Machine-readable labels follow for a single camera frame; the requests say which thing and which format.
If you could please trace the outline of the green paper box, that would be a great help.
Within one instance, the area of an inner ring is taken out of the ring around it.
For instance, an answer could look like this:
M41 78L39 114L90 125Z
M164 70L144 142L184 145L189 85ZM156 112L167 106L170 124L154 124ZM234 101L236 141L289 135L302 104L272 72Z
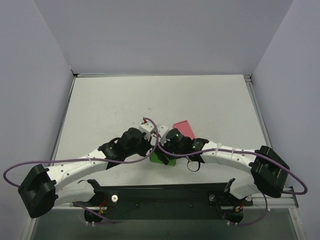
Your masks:
M165 166L175 166L176 160L176 158L164 153L159 148L157 148L149 157L150 162L162 164Z

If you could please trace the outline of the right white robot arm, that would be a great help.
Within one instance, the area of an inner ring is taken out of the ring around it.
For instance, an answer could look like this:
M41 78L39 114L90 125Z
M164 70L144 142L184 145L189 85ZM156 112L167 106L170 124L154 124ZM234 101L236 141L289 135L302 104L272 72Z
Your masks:
M249 174L231 179L226 191L237 199L262 193L272 198L282 196L289 166L270 147L240 149L215 143L204 138L191 139L177 128L161 130L161 152L169 159L187 158L199 164L218 164Z

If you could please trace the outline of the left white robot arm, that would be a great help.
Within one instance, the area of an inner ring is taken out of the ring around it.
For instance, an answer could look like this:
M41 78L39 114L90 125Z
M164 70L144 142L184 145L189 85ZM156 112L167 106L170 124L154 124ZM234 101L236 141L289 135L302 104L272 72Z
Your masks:
M103 188L88 176L127 164L126 159L133 155L146 159L155 149L151 145L155 132L153 126L131 127L121 137L104 143L83 158L48 167L35 165L18 187L29 216L38 218L54 206L72 202L100 204L105 195Z

